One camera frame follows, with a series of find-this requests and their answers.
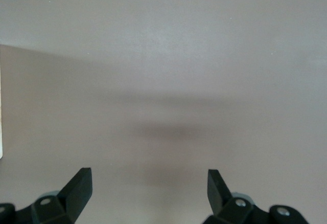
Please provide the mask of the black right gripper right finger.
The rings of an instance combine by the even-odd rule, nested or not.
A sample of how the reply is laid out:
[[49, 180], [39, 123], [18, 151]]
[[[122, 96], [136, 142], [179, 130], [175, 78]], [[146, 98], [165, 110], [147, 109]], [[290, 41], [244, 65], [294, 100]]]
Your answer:
[[213, 214], [204, 223], [268, 223], [269, 214], [246, 194], [230, 192], [218, 170], [207, 175], [207, 197]]

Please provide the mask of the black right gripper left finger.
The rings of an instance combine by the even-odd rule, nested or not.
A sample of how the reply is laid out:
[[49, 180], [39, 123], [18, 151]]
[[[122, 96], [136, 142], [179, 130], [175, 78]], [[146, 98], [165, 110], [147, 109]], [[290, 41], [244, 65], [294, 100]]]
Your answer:
[[92, 195], [92, 172], [81, 168], [56, 194], [31, 205], [33, 223], [75, 223]]

